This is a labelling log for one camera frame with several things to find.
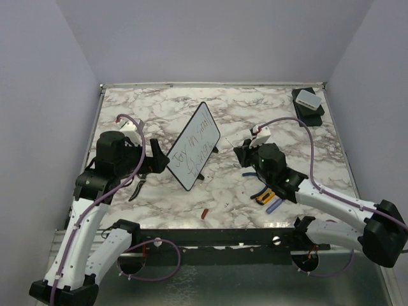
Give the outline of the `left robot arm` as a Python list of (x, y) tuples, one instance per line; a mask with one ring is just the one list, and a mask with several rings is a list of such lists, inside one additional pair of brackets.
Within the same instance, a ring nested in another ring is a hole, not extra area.
[(99, 285), (124, 251), (140, 246), (140, 225), (119, 220), (112, 236), (92, 251), (102, 218), (122, 180), (136, 174), (162, 173), (169, 159), (150, 139), (152, 156), (143, 152), (136, 132), (107, 131), (96, 142), (96, 155), (75, 181), (74, 201), (59, 252), (42, 280), (31, 284), (29, 295), (46, 305), (94, 305)]

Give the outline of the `red marker cap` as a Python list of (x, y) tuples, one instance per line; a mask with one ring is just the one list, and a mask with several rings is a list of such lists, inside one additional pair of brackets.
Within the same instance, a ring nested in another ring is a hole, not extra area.
[(201, 219), (204, 219), (204, 218), (207, 216), (208, 211), (209, 211), (208, 208), (205, 208), (205, 209), (203, 210), (203, 212), (202, 212), (202, 214), (201, 214)]

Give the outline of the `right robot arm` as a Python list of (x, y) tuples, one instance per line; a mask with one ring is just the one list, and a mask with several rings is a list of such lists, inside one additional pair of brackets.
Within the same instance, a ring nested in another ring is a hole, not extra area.
[(407, 225), (397, 206), (387, 200), (365, 201), (336, 192), (291, 169), (274, 143), (251, 147), (251, 140), (233, 149), (242, 168), (251, 167), (279, 198), (318, 209), (336, 222), (302, 219), (293, 242), (299, 249), (330, 244), (360, 251), (374, 263), (392, 268), (407, 243)]

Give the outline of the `small black-framed whiteboard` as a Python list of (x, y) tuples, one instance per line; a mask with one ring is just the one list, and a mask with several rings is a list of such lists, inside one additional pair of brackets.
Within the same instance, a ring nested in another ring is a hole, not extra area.
[(167, 169), (186, 191), (202, 178), (201, 171), (210, 155), (218, 152), (220, 138), (208, 105), (200, 103), (167, 153)]

